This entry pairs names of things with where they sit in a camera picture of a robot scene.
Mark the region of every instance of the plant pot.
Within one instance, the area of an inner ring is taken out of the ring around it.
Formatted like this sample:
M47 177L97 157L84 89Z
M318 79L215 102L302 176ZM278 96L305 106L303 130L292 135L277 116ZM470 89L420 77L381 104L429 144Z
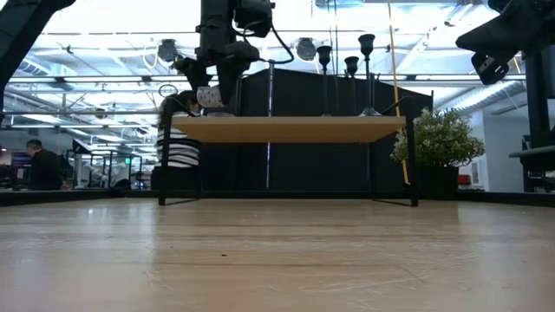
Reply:
M458 189L459 167L418 166L421 196L426 199L454 199Z

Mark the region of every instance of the dark hair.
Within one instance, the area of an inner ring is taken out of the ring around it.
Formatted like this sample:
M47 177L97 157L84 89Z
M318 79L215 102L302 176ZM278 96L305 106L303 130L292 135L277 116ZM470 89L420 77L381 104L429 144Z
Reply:
M192 110L194 104L197 103L197 97L194 91L183 91L180 94L168 95L160 104L160 114L158 115L158 126L161 125L162 116L171 110L172 113L185 112Z
M42 149L42 142L37 139L32 139L27 141L27 147L30 147L34 150Z

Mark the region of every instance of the green plant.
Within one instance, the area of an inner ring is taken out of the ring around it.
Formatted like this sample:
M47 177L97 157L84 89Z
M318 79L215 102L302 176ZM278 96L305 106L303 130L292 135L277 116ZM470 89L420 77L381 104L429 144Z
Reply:
M415 119L416 162L421 166L465 166L485 152L484 142L471 135L468 118L456 111L422 110ZM407 132L397 134L391 159L408 160Z

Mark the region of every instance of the yellow pole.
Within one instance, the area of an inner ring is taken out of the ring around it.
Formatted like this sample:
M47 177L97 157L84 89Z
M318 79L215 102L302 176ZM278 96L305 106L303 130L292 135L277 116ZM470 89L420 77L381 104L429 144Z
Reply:
M393 40L393 18L391 16L391 0L388 0L388 12L389 12L389 44L391 45L391 66L393 68L393 92L395 95L395 103L399 102L399 90L397 89L397 65L395 63L395 43ZM399 107L395 107L395 112L397 117L401 116L401 111ZM408 184L408 173L407 173L407 162L403 160L402 162L402 174L405 178L405 183Z

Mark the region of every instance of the man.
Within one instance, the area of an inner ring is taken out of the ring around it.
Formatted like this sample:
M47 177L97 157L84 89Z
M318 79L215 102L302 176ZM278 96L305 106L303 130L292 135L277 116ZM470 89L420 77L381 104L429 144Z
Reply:
M40 140L27 142L31 157L29 189L33 191L59 191L63 185L58 155L42 148Z

